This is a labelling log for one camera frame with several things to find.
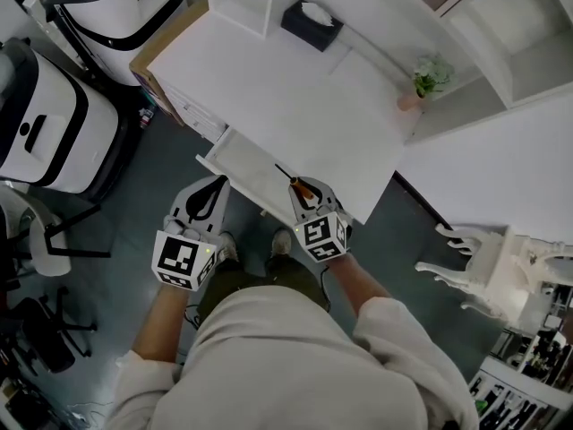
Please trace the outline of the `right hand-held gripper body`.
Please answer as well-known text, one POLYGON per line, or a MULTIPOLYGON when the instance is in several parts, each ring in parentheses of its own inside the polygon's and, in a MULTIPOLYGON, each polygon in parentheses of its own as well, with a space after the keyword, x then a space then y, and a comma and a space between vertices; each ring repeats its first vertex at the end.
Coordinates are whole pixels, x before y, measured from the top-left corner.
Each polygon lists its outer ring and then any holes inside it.
POLYGON ((325 263, 348 251, 353 219, 345 211, 327 211, 294 226, 295 237, 316 262, 325 263))

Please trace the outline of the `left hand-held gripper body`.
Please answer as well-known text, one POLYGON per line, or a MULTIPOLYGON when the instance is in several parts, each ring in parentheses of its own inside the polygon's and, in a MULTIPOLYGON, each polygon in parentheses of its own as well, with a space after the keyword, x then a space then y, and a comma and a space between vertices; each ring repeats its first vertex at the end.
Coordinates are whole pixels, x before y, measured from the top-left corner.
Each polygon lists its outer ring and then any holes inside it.
POLYGON ((151 269, 158 280, 187 291, 198 291, 214 270, 218 260, 220 237, 208 233, 203 221, 189 224, 201 233, 191 240, 159 230, 156 234, 151 269))

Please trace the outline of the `person's left hand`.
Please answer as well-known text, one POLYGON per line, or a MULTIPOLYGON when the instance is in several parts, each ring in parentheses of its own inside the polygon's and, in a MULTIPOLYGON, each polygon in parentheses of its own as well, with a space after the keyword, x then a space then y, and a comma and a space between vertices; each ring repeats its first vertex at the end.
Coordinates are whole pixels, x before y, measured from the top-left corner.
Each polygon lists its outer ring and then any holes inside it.
POLYGON ((199 231, 193 229, 189 224, 170 215, 167 215, 163 220, 163 231, 171 235, 181 236, 191 240, 199 241, 201 239, 201 233, 199 231))

